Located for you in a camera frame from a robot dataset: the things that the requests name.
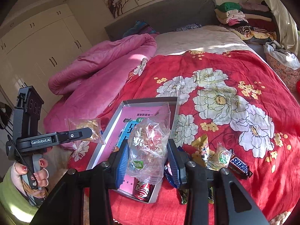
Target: white wardrobe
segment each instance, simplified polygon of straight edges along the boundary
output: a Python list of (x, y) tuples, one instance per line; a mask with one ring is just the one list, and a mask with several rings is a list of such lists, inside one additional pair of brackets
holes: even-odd
[(61, 98), (48, 88), (49, 77), (91, 48), (67, 4), (59, 5), (20, 23), (0, 39), (0, 85), (15, 104), (20, 87), (34, 86), (45, 104), (43, 120)]

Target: headboard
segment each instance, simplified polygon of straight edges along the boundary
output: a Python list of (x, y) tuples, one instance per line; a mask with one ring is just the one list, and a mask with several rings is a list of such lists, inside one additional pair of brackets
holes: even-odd
[(163, 0), (145, 6), (105, 27), (111, 41), (122, 39), (137, 20), (144, 20), (159, 33), (198, 23), (219, 25), (214, 9), (215, 0)]

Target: pink blanket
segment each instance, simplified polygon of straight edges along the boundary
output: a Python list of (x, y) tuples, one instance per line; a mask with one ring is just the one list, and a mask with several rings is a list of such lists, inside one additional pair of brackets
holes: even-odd
[(150, 60), (156, 41), (149, 34), (104, 41), (81, 54), (70, 66), (49, 79), (49, 89), (63, 97), (44, 118), (47, 133), (66, 131), (65, 119), (93, 119), (114, 100), (128, 74)]

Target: person's hand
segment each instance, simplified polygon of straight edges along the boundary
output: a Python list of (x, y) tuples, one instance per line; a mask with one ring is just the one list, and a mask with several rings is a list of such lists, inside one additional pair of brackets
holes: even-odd
[(39, 160), (39, 164), (40, 164), (40, 167), (42, 167), (42, 169), (40, 171), (35, 172), (34, 176), (37, 179), (38, 186), (42, 187), (42, 189), (40, 189), (40, 190), (33, 190), (24, 181), (22, 182), (21, 175), (28, 173), (28, 169), (26, 166), (24, 166), (18, 162), (15, 162), (11, 167), (12, 182), (14, 183), (15, 187), (25, 196), (26, 196), (25, 191), (29, 195), (32, 195), (32, 196), (38, 197), (38, 198), (43, 198), (46, 194), (45, 187), (48, 186), (48, 184), (49, 184), (49, 182), (48, 182), (49, 173), (45, 168), (48, 166), (48, 162), (45, 158), (41, 158)]

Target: beige curtain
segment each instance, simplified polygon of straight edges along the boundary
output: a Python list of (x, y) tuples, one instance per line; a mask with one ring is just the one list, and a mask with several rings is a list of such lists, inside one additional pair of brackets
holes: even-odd
[(296, 22), (280, 0), (265, 0), (265, 2), (276, 18), (280, 33), (280, 44), (297, 57), (300, 57), (300, 37), (297, 32)]

